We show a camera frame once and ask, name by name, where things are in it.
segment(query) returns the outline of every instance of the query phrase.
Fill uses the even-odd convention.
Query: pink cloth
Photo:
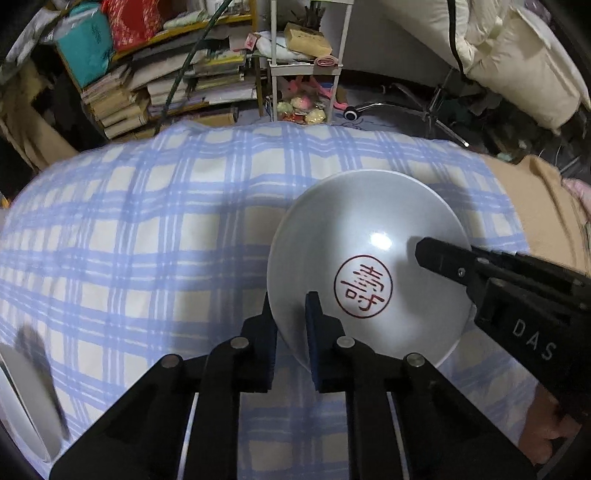
[[[564,179],[562,185],[583,205],[587,220],[591,221],[591,186],[579,179]]]

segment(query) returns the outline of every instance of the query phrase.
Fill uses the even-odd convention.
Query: black strap
[[[460,55],[456,48],[456,0],[447,0],[447,10],[449,12],[449,46],[452,49],[453,57],[456,59],[457,68],[460,70],[462,80],[467,81],[466,75],[464,74],[464,65],[460,59]]]

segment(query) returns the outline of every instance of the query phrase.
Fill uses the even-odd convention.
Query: caster wheel
[[[348,106],[345,109],[345,113],[343,114],[343,116],[347,120],[357,120],[359,118],[359,114],[357,113],[357,110],[355,110],[355,107],[352,107],[352,106]]]

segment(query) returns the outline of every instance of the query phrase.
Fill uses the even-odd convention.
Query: pile of clutter
[[[277,80],[281,91],[281,101],[277,103],[277,116],[280,120],[302,125],[319,124],[326,120],[325,109],[330,102],[331,92],[314,76],[310,76],[307,82],[301,75],[291,81],[282,77]]]

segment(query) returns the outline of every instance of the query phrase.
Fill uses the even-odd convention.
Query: bed
[[[0,235],[0,340],[46,366],[70,436],[62,451],[160,357],[203,355],[258,314],[287,208],[357,168],[429,185],[474,245],[589,272],[584,212],[535,157],[516,167],[445,141],[288,122],[180,122],[86,152],[35,179]],[[470,322],[441,370],[517,441],[527,371]],[[47,477],[51,465],[16,441]],[[344,398],[315,393],[281,340],[271,392],[242,397],[238,453],[239,478],[347,475]]]

